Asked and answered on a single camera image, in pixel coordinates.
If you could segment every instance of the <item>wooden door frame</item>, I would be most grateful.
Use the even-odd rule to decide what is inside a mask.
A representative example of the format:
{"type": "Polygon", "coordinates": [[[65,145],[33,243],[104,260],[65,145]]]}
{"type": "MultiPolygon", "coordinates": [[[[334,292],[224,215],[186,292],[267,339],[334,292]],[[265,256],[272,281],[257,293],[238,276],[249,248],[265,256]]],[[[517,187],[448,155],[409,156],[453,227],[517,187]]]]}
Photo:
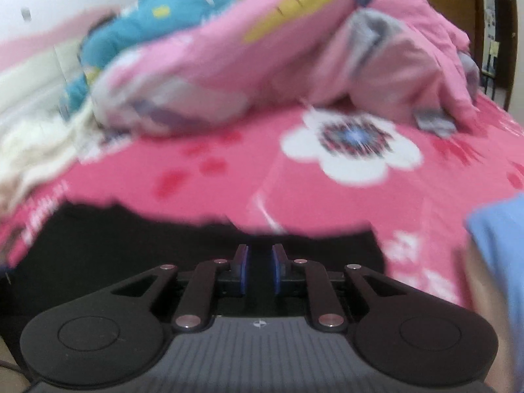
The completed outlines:
{"type": "Polygon", "coordinates": [[[515,71],[517,68],[517,48],[519,43],[519,16],[517,12],[517,0],[512,0],[512,21],[513,34],[515,34],[515,36],[512,36],[512,54],[509,63],[509,85],[508,89],[506,90],[506,99],[504,100],[504,110],[506,112],[509,111],[509,104],[512,100],[515,71]]]}

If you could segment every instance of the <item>flower pattern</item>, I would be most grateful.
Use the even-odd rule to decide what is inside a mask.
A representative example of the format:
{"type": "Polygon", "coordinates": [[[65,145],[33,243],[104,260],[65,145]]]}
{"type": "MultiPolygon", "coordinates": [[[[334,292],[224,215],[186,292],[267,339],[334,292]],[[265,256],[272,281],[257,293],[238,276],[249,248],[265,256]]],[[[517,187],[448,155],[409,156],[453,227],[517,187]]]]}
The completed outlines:
{"type": "Polygon", "coordinates": [[[450,303],[458,302],[458,296],[455,292],[456,286],[449,279],[429,269],[423,269],[422,274],[425,278],[425,288],[423,289],[425,292],[450,303]]]}
{"type": "Polygon", "coordinates": [[[510,114],[497,107],[497,105],[487,97],[482,96],[481,98],[483,101],[488,102],[489,106],[477,111],[476,129],[478,130],[479,136],[487,137],[488,128],[494,127],[515,137],[524,137],[524,130],[510,114]]]}
{"type": "Polygon", "coordinates": [[[389,168],[414,170],[423,161],[419,148],[398,134],[392,122],[372,115],[311,109],[303,121],[305,127],[281,139],[282,151],[297,162],[318,161],[324,173],[342,185],[375,185],[389,168]]]}
{"type": "Polygon", "coordinates": [[[417,262],[421,243],[419,236],[404,231],[395,231],[393,235],[395,238],[386,241],[383,246],[387,258],[399,263],[417,262]]]}
{"type": "Polygon", "coordinates": [[[483,157],[473,146],[457,137],[447,139],[433,137],[431,143],[444,160],[456,158],[464,166],[471,165],[473,161],[479,162],[479,158],[483,157]]]}
{"type": "Polygon", "coordinates": [[[524,189],[524,184],[522,182],[522,179],[524,179],[524,165],[519,164],[514,161],[509,161],[509,162],[513,166],[513,168],[518,171],[518,174],[515,173],[514,171],[508,172],[507,177],[508,177],[509,183],[511,183],[515,189],[518,189],[518,190],[524,189]]]}

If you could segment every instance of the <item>white flower print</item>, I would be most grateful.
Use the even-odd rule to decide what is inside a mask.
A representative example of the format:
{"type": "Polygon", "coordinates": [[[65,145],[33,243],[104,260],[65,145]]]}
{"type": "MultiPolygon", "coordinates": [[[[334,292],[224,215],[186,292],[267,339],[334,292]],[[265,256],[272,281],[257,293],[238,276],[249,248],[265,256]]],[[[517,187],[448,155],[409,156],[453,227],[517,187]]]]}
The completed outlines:
{"type": "Polygon", "coordinates": [[[282,138],[282,151],[297,162],[318,161],[342,185],[375,185],[387,178],[389,167],[407,171],[422,163],[419,148],[387,120],[311,109],[303,121],[304,127],[282,138]]]}
{"type": "Polygon", "coordinates": [[[402,272],[393,272],[393,279],[396,279],[399,282],[405,283],[413,288],[420,288],[420,279],[417,274],[408,274],[402,272]]]}
{"type": "Polygon", "coordinates": [[[453,285],[449,279],[446,279],[440,273],[434,272],[433,270],[423,269],[422,272],[427,280],[424,288],[425,292],[443,300],[450,301],[451,303],[458,303],[455,285],[453,285]]]}
{"type": "Polygon", "coordinates": [[[138,62],[141,58],[142,50],[137,46],[130,47],[119,54],[119,56],[117,56],[116,59],[112,61],[110,67],[129,68],[138,62]]]}
{"type": "Polygon", "coordinates": [[[420,251],[420,239],[417,234],[411,234],[404,231],[393,233],[395,239],[384,243],[384,254],[391,261],[417,262],[420,251]]]}

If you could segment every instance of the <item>pink bedsheet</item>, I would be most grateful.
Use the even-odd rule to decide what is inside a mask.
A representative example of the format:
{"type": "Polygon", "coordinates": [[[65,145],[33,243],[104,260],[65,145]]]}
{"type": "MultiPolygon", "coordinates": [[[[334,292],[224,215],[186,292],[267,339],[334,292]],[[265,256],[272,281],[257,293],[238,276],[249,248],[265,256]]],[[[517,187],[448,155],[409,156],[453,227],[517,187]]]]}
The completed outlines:
{"type": "Polygon", "coordinates": [[[484,129],[451,140],[295,106],[198,137],[121,141],[38,189],[0,226],[0,243],[24,227],[9,254],[15,267],[65,199],[303,234],[371,223],[389,275],[469,306],[458,258],[468,241],[463,220],[524,185],[522,128],[484,96],[478,108],[484,129]]]}

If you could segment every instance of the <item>gray ribbed surface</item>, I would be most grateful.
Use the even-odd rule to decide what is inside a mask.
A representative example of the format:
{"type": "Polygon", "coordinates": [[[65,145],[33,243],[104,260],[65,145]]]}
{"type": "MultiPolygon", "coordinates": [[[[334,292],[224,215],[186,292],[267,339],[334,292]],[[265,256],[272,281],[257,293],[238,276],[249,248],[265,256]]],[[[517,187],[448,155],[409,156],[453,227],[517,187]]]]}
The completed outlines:
{"type": "MultiPolygon", "coordinates": [[[[93,393],[429,392],[367,366],[345,339],[313,330],[303,317],[218,317],[199,334],[178,336],[166,355],[131,382],[93,393]]],[[[64,393],[39,384],[31,393],[64,393]]],[[[441,393],[493,393],[482,383],[441,393]]]]}

